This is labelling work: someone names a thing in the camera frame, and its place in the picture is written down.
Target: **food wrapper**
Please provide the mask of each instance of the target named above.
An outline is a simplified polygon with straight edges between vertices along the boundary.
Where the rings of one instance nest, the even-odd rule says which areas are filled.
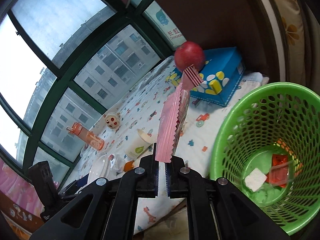
[[[168,96],[160,116],[156,161],[170,163],[178,146],[182,125],[187,116],[190,90],[203,82],[193,66],[186,68],[174,93]]]

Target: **plush toy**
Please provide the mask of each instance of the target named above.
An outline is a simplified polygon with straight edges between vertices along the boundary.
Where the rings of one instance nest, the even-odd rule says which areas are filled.
[[[109,113],[104,118],[108,127],[111,129],[116,129],[120,125],[120,113]]]

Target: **red apple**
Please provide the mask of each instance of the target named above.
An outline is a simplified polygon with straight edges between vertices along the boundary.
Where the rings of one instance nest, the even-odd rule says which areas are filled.
[[[193,65],[197,71],[204,67],[205,55],[202,48],[192,42],[185,41],[174,54],[177,69],[183,72],[187,67]]]

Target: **blue box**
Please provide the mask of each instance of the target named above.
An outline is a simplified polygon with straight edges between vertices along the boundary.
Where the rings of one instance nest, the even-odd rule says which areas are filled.
[[[242,57],[236,47],[208,49],[204,54],[206,62],[199,72],[204,82],[194,88],[190,95],[220,106],[227,106],[244,73]],[[177,87],[181,76],[182,73],[175,68],[166,81]]]

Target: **silver screw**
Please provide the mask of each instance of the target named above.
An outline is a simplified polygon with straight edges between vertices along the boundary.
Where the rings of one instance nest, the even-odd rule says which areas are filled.
[[[138,168],[136,168],[135,170],[134,170],[134,172],[135,173],[137,173],[137,174],[142,174],[142,173],[144,173],[144,168],[142,168],[142,167],[138,167]]]
[[[228,180],[226,178],[219,178],[218,183],[220,185],[226,185],[226,184],[228,184]]]
[[[180,172],[183,174],[188,174],[190,172],[190,169],[188,167],[182,167],[180,169]]]
[[[100,179],[97,179],[96,183],[98,186],[103,186],[104,184],[107,183],[107,180],[105,178],[100,178]]]

